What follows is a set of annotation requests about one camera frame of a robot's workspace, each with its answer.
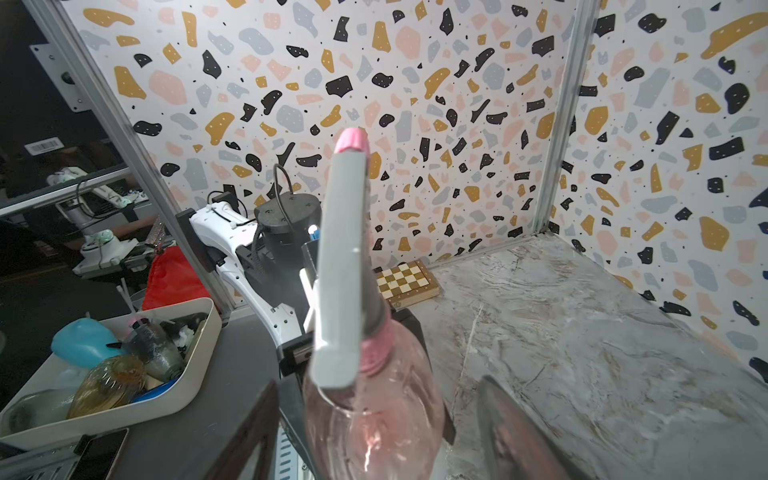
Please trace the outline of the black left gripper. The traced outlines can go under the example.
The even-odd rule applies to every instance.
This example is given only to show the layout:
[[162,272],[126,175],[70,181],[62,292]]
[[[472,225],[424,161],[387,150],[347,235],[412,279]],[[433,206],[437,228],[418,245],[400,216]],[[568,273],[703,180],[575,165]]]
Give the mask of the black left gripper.
[[[425,335],[421,322],[409,310],[392,311],[393,319],[406,327],[416,336],[421,346],[427,353]],[[277,348],[279,380],[279,411],[282,424],[286,428],[289,438],[295,446],[308,446],[306,433],[306,407],[303,397],[304,374],[309,365],[313,353],[314,334],[307,333],[294,340],[288,341]],[[456,428],[447,405],[444,403],[445,426],[443,427],[443,439],[453,445],[456,438]]]

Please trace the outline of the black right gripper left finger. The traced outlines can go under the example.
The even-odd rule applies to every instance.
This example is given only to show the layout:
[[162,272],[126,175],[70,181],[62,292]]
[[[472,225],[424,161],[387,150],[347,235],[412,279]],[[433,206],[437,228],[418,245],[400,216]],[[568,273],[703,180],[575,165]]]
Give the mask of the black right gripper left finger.
[[271,380],[204,479],[269,479],[279,423],[279,389]]

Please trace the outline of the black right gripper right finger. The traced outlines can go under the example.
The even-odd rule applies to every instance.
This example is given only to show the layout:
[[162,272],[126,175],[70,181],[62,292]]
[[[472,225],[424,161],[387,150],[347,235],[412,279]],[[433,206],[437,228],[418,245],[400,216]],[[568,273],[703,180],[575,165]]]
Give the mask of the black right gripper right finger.
[[480,442],[490,479],[585,479],[491,376],[477,387]]

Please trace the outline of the pink spray nozzle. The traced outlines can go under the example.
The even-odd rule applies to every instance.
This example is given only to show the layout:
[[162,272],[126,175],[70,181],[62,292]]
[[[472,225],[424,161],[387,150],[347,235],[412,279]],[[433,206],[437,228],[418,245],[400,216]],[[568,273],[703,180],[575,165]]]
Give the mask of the pink spray nozzle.
[[391,315],[370,260],[367,134],[348,128],[337,140],[322,201],[314,353],[310,377],[340,390],[372,375],[392,348]]

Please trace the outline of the pink spray bottle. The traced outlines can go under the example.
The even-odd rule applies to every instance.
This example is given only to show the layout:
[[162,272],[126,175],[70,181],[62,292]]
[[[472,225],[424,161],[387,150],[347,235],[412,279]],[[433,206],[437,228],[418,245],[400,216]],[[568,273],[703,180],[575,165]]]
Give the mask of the pink spray bottle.
[[445,426],[444,401],[425,349],[390,320],[363,343],[354,384],[305,379],[308,449],[325,479],[427,479]]

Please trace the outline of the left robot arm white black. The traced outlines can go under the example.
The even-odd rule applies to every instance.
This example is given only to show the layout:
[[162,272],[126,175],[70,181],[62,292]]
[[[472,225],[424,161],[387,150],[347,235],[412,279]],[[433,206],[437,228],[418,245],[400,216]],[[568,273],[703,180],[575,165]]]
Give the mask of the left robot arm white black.
[[199,209],[176,219],[195,258],[216,273],[256,312],[276,346],[282,375],[307,366],[312,335],[310,286],[317,277],[316,256],[321,219],[319,200],[293,190],[244,215],[244,204],[231,189],[213,192]]

